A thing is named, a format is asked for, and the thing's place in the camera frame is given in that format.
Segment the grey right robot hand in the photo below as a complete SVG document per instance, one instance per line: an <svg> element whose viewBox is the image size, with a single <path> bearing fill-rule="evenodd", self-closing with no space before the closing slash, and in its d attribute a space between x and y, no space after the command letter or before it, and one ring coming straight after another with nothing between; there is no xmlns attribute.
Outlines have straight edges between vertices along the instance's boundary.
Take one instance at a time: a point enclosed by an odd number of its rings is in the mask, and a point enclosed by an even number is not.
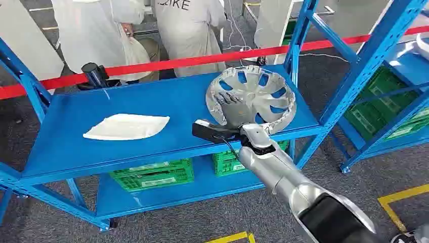
<svg viewBox="0 0 429 243"><path fill-rule="evenodd" d="M256 124L255 113L235 92L220 92L214 95L220 104L228 129L238 129L244 124Z"/></svg>

